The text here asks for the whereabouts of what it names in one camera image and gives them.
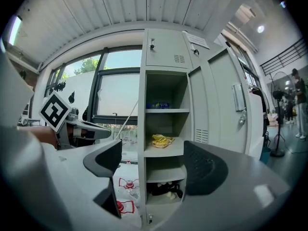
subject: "window frame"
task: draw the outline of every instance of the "window frame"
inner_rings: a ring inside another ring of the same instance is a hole
[[[46,89],[45,89],[44,97],[48,97],[49,96],[49,95],[47,95],[47,90],[49,90],[51,88],[55,88],[59,84],[59,82],[62,79],[62,75],[64,73],[64,70],[65,70],[65,68],[68,65],[73,64],[73,63],[78,62],[78,61],[81,61],[81,60],[84,60],[84,59],[87,59],[87,58],[90,58],[92,56],[97,56],[97,55],[101,55],[100,59],[98,61],[98,64],[97,64],[97,66],[99,66],[100,61],[102,59],[103,50],[94,51],[94,52],[91,52],[91,53],[79,56],[79,57],[77,57],[77,58],[75,58],[75,59],[73,59],[71,61],[68,61],[67,63],[63,63],[61,66],[59,66],[59,67],[55,68],[54,70],[52,70],[52,72],[49,75],[49,79],[48,79],[47,86],[46,86]],[[54,81],[54,79],[55,79],[54,73],[56,73],[58,70],[60,70],[60,72],[59,72],[59,74],[57,76],[57,79]]]
[[[106,75],[117,75],[117,74],[139,74],[140,67],[124,67],[124,68],[114,68],[114,69],[106,69],[104,70],[104,66],[109,53],[117,52],[117,51],[131,51],[131,50],[142,50],[142,45],[128,45],[128,46],[120,46],[113,48],[104,48],[103,54],[101,56],[101,62],[99,62],[99,67],[96,68],[91,90],[90,90],[90,98],[88,105],[88,117],[87,121],[92,123],[102,123],[102,124],[117,124],[123,125],[128,116],[115,116],[115,115],[98,115],[98,95],[97,92],[102,84],[103,76]],[[126,125],[137,125],[138,117],[131,116],[127,121]]]
[[[236,44],[234,41],[232,41],[231,39],[229,39],[228,37],[225,37],[225,40],[230,43],[230,48],[233,50],[232,46],[236,47],[239,52],[241,53],[241,55],[244,57],[245,61],[247,62],[248,66],[244,65],[239,59],[239,63],[242,67],[242,70],[245,74],[245,72],[247,72],[249,75],[251,75],[254,79],[255,79],[255,82],[256,82],[256,85],[257,87],[261,87],[261,84],[260,84],[260,79],[259,79],[259,76],[256,75],[256,69],[255,67],[253,66],[247,52],[245,50],[243,50],[241,48],[241,46],[239,46],[238,44]]]

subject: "ceiling light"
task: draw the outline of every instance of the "ceiling light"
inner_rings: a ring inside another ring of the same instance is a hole
[[[264,26],[259,26],[257,29],[258,33],[261,33],[264,31]]]
[[[280,3],[280,5],[281,5],[283,8],[286,7],[284,1],[282,1],[282,2]]]
[[[14,45],[20,24],[21,24],[21,18],[19,16],[15,16],[11,34],[10,34],[10,39],[9,39],[9,43],[11,45]]]

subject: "yellow food package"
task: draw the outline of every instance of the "yellow food package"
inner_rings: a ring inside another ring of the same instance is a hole
[[[154,134],[152,138],[154,139],[152,141],[152,145],[156,148],[166,148],[168,145],[170,145],[174,141],[174,138],[165,137],[162,134]]]

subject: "locker handle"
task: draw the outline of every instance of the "locker handle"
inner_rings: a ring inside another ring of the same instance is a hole
[[[155,39],[154,38],[151,38],[149,47],[150,47],[151,51],[154,49],[154,47],[155,47]]]
[[[233,97],[234,97],[234,102],[235,102],[235,110],[236,111],[246,110],[242,85],[237,84],[237,85],[232,86],[232,91],[233,91]]]

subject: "metal locker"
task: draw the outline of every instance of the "metal locker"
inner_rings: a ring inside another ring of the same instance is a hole
[[[181,32],[148,29],[146,65],[191,68],[192,63]]]

